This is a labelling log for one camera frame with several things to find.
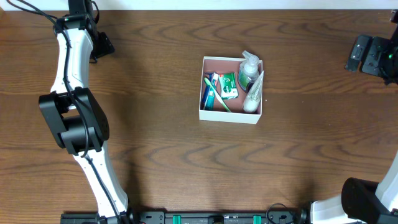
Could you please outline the blue disposable razor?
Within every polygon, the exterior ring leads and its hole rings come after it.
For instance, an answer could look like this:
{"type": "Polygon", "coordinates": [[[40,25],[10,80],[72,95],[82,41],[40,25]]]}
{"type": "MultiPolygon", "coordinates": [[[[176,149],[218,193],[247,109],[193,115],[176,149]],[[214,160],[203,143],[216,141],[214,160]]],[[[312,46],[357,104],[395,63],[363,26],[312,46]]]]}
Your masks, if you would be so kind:
{"type": "Polygon", "coordinates": [[[203,110],[213,110],[213,104],[214,104],[214,96],[213,96],[213,91],[210,87],[206,85],[205,91],[203,94],[203,97],[201,99],[201,108],[203,110]]]}

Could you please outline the white box pink interior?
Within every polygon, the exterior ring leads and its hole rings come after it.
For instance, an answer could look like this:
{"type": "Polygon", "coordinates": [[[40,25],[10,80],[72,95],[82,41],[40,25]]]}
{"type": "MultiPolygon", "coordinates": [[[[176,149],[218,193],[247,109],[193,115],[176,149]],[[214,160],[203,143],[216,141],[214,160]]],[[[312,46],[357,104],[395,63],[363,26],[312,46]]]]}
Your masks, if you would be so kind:
{"type": "Polygon", "coordinates": [[[203,109],[202,98],[206,88],[206,84],[203,79],[206,77],[206,73],[234,73],[235,77],[238,78],[239,66],[243,61],[243,58],[204,56],[198,109],[200,120],[245,124],[257,124],[257,122],[260,120],[260,117],[262,116],[262,97],[260,97],[260,103],[257,110],[253,113],[246,113],[243,110],[243,103],[246,99],[246,92],[242,91],[239,84],[237,84],[237,89],[239,93],[238,97],[235,99],[224,100],[227,107],[231,110],[231,113],[227,112],[224,106],[216,98],[214,100],[213,110],[203,109]]]}

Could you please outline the white floral lotion tube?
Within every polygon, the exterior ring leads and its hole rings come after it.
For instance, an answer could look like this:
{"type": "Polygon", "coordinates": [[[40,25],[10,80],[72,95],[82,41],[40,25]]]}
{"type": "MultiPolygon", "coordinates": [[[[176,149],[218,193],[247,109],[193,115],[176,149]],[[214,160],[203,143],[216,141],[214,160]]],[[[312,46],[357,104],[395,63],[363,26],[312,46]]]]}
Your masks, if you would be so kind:
{"type": "Polygon", "coordinates": [[[264,79],[264,72],[262,72],[257,80],[254,82],[250,91],[247,93],[243,103],[243,110],[246,113],[254,113],[261,102],[262,98],[262,85],[264,79]]]}

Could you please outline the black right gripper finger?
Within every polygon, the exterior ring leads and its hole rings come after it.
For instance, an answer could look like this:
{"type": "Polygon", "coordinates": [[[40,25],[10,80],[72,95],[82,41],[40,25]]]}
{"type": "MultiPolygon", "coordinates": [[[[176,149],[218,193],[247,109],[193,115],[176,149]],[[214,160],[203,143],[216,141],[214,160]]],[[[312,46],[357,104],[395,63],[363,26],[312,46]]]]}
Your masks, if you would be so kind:
{"type": "Polygon", "coordinates": [[[359,35],[356,38],[352,46],[351,52],[349,53],[347,63],[345,65],[346,70],[351,72],[357,71],[359,64],[363,61],[365,51],[369,46],[371,40],[372,37],[368,35],[359,35]]]}
{"type": "Polygon", "coordinates": [[[381,77],[382,58],[388,45],[388,39],[371,37],[361,61],[360,71],[368,75],[381,77]]]}

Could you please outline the small toothpaste tube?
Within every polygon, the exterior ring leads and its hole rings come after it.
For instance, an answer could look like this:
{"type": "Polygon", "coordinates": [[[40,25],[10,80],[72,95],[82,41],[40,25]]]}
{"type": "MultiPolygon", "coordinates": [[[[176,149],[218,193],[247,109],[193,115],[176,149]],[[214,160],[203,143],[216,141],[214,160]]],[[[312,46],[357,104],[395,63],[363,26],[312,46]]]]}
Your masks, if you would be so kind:
{"type": "MultiPolygon", "coordinates": [[[[218,85],[218,77],[219,77],[219,75],[215,72],[212,73],[211,75],[209,75],[209,78],[211,78],[211,84],[213,85],[214,88],[216,88],[218,85]]],[[[211,111],[213,109],[213,105],[214,105],[215,92],[209,86],[207,86],[206,88],[208,89],[208,92],[207,92],[207,97],[205,100],[204,110],[211,111]]]]}

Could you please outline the clear pump bottle purple liquid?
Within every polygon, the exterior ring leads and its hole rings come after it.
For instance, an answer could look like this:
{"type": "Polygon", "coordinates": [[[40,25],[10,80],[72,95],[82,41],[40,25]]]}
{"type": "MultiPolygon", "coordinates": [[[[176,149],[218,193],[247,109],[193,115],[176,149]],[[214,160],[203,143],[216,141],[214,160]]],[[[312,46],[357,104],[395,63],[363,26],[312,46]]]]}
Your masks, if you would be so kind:
{"type": "Polygon", "coordinates": [[[259,76],[260,60],[258,56],[244,51],[242,53],[245,61],[239,66],[238,83],[241,89],[248,92],[259,76]]]}

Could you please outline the green white toothbrush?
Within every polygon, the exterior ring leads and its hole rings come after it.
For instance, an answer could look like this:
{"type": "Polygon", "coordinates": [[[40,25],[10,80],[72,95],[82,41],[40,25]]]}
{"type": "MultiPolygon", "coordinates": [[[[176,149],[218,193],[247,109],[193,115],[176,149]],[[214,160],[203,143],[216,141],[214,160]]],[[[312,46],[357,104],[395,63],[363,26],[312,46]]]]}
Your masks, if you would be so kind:
{"type": "Polygon", "coordinates": [[[225,109],[227,112],[231,113],[231,110],[228,108],[228,106],[226,105],[226,103],[223,101],[222,97],[221,97],[220,94],[217,92],[217,90],[216,90],[215,86],[212,84],[212,82],[211,82],[207,77],[204,78],[204,81],[205,81],[206,85],[207,85],[208,87],[210,87],[210,88],[214,91],[215,98],[221,103],[221,105],[224,107],[224,109],[225,109]]]}

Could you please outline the green Dettol soap bar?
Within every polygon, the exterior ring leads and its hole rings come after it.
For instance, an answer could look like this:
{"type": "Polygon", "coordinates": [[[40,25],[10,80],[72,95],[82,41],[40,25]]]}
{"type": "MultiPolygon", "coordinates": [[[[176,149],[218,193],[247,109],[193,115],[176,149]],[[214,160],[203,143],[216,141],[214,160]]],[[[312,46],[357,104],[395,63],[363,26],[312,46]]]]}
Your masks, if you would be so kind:
{"type": "Polygon", "coordinates": [[[219,75],[221,97],[223,100],[235,99],[239,96],[236,86],[235,73],[222,73],[219,75]]]}

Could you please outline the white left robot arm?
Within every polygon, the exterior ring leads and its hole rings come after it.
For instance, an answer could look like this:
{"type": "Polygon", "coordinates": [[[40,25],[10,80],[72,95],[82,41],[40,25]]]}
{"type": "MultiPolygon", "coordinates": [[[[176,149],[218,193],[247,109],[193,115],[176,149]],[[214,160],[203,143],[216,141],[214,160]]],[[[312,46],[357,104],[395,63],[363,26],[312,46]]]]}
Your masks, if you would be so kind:
{"type": "Polygon", "coordinates": [[[80,165],[97,201],[96,214],[65,214],[62,223],[130,223],[129,199],[116,177],[108,154],[108,119],[89,89],[90,64],[114,52],[98,32],[99,9],[94,1],[73,0],[69,13],[54,23],[59,56],[55,81],[39,98],[40,111],[62,149],[80,165]]]}

